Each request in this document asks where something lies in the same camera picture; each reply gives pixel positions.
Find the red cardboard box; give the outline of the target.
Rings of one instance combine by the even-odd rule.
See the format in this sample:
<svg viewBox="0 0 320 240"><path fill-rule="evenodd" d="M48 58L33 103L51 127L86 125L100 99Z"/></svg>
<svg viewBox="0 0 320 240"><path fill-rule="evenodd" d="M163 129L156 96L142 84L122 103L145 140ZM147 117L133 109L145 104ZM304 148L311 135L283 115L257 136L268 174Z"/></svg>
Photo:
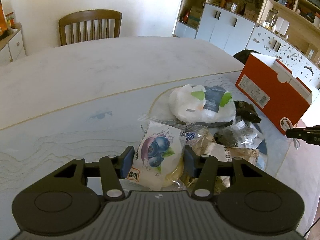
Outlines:
<svg viewBox="0 0 320 240"><path fill-rule="evenodd" d="M276 57L250 53L236 82L239 88L285 134L312 103L312 90Z"/></svg>

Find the white plastic snack bag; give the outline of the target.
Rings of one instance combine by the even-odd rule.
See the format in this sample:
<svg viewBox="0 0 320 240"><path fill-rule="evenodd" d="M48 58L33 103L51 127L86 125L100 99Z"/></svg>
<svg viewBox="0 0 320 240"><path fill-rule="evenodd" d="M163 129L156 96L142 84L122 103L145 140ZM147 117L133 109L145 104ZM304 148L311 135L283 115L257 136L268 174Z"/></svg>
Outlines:
<svg viewBox="0 0 320 240"><path fill-rule="evenodd" d="M172 114L180 121L216 126L233 122L236 106L232 94L221 86L187 84L175 88L169 96Z"/></svg>

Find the white side cabinet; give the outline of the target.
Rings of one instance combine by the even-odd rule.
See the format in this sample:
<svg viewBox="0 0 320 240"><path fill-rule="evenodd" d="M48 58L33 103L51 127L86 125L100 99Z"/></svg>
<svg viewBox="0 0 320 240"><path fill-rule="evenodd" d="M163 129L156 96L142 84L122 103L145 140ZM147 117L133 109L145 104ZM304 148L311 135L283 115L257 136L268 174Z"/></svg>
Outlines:
<svg viewBox="0 0 320 240"><path fill-rule="evenodd" d="M1 66L26 57L21 24L16 23L12 31L12 34L1 40Z"/></svg>

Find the brown wooden chair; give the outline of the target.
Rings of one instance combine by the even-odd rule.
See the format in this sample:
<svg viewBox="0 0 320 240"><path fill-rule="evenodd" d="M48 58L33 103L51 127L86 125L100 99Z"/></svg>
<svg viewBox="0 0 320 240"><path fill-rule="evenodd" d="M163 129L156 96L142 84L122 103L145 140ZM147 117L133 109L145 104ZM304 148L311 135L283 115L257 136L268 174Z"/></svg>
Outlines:
<svg viewBox="0 0 320 240"><path fill-rule="evenodd" d="M122 13L110 9L84 10L62 17L59 22L60 44L116 38L120 36Z"/></svg>

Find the clear bag dark tea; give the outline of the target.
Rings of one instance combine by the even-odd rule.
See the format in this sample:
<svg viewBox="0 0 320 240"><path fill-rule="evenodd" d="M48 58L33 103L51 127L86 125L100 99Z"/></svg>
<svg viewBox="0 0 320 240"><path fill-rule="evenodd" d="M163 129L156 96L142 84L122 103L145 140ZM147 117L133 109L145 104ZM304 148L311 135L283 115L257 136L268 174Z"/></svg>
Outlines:
<svg viewBox="0 0 320 240"><path fill-rule="evenodd" d="M231 130L227 129L218 131L213 135L213 137L217 144L226 147L238 147L238 140Z"/></svg>

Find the orange snack bag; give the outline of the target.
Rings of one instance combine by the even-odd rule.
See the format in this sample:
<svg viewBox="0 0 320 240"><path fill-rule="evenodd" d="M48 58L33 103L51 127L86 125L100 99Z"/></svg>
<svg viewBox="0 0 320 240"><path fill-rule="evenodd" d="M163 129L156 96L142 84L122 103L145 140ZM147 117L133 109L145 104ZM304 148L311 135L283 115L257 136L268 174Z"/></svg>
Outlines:
<svg viewBox="0 0 320 240"><path fill-rule="evenodd" d="M0 39L8 36L7 20L3 12L2 1L0 0Z"/></svg>

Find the brown paper snack bag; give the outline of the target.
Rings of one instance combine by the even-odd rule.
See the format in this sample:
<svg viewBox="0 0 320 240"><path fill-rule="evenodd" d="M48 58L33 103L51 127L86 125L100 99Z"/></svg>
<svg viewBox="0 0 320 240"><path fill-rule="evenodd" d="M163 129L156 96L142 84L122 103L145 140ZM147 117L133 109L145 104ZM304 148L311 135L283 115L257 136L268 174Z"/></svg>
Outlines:
<svg viewBox="0 0 320 240"><path fill-rule="evenodd" d="M235 157L241 157L252 164L257 164L259 157L258 149L250 148L235 148L217 144L213 135L207 131L203 135L194 132L187 133L186 146L190 146L196 155L208 154L216 157L218 161L231 162ZM196 178L191 178L186 171L183 172L180 180L182 183L191 189L194 188L197 181ZM214 194L220 194L223 190L230 186L228 177L217 177L215 183Z"/></svg>

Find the white wall cabinet unit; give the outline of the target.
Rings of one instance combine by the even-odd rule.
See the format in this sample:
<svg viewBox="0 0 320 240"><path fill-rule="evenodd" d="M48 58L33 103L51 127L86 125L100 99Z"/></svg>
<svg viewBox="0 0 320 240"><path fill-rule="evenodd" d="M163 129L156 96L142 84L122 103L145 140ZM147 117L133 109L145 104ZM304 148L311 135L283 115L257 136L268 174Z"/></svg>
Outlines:
<svg viewBox="0 0 320 240"><path fill-rule="evenodd" d="M319 0L181 0L173 35L274 56L319 87Z"/></svg>

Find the dark green foil packet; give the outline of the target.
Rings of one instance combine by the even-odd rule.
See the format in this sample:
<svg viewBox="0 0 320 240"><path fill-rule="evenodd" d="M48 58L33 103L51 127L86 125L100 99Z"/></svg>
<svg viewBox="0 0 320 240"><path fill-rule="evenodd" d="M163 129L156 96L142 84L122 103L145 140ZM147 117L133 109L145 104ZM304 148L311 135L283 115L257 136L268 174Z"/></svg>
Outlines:
<svg viewBox="0 0 320 240"><path fill-rule="evenodd" d="M245 101L235 101L234 103L236 108L236 116L255 124L261 122L261 118L258 116L252 104Z"/></svg>

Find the blueberry bread package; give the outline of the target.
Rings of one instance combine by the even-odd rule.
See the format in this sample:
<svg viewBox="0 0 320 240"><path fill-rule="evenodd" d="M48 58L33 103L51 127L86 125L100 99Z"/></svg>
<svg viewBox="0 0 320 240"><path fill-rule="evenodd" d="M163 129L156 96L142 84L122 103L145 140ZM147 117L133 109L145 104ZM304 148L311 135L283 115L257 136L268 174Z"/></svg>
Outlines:
<svg viewBox="0 0 320 240"><path fill-rule="evenodd" d="M207 127L140 116L144 137L138 145L127 180L152 191L177 183L183 174L185 146L195 145Z"/></svg>

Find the black office chair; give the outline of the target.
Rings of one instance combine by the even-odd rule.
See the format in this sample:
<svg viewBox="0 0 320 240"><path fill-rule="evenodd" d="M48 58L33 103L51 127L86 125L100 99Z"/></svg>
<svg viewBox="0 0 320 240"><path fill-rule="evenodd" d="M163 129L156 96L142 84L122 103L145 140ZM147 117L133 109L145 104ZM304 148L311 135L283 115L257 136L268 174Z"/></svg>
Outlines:
<svg viewBox="0 0 320 240"><path fill-rule="evenodd" d="M246 64L246 62L247 62L247 60L249 58L249 55L251 55L252 53L259 54L258 51L250 50L250 49L244 49L244 50L234 54L233 57L235 59L237 59L238 61L240 61L242 64Z"/></svg>

